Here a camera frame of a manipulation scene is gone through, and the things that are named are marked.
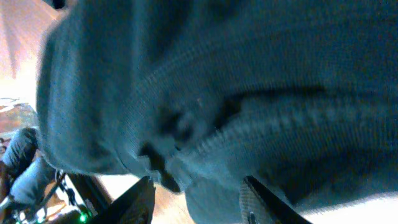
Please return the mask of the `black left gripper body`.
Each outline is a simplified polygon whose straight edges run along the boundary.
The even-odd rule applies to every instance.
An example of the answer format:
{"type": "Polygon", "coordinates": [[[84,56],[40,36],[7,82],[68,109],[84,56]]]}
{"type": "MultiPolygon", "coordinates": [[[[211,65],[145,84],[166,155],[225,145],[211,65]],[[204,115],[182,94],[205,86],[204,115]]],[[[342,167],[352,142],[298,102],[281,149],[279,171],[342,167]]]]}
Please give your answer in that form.
{"type": "MultiPolygon", "coordinates": [[[[12,195],[16,204],[1,212],[1,223],[6,223],[11,218],[12,210],[39,205],[45,188],[55,180],[55,169],[42,156],[35,157],[38,143],[37,129],[22,128],[12,137],[2,157],[2,175],[8,181],[1,187],[2,195],[12,195]]],[[[93,204],[92,213],[103,212],[109,207],[109,197],[92,177],[70,177],[85,204],[93,204]]]]}

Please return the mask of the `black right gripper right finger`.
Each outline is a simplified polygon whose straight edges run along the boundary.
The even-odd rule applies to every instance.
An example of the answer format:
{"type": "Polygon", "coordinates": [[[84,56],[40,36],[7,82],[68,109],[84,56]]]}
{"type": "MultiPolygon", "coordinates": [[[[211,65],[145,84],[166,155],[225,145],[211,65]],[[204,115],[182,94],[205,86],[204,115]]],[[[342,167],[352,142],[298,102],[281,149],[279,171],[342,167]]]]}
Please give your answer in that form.
{"type": "Polygon", "coordinates": [[[243,179],[239,206],[244,224],[312,224],[253,176],[243,179]]]}

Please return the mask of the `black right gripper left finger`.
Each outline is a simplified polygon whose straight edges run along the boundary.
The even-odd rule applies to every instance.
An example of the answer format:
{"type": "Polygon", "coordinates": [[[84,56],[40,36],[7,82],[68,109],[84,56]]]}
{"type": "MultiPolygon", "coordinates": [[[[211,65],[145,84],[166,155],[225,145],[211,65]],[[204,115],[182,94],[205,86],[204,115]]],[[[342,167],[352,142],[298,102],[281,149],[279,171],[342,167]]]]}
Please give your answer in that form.
{"type": "Polygon", "coordinates": [[[154,181],[145,176],[87,224],[151,224],[154,205],[154,181]]]}

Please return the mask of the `dark green t-shirt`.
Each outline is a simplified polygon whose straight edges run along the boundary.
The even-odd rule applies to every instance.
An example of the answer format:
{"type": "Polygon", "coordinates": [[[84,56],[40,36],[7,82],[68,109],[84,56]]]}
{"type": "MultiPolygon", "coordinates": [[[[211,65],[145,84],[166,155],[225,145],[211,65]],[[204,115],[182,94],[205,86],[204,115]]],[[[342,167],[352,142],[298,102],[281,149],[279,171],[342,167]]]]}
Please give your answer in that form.
{"type": "Polygon", "coordinates": [[[78,1],[42,46],[41,150],[149,175],[197,223],[253,176],[297,212],[397,192],[396,1],[78,1]]]}

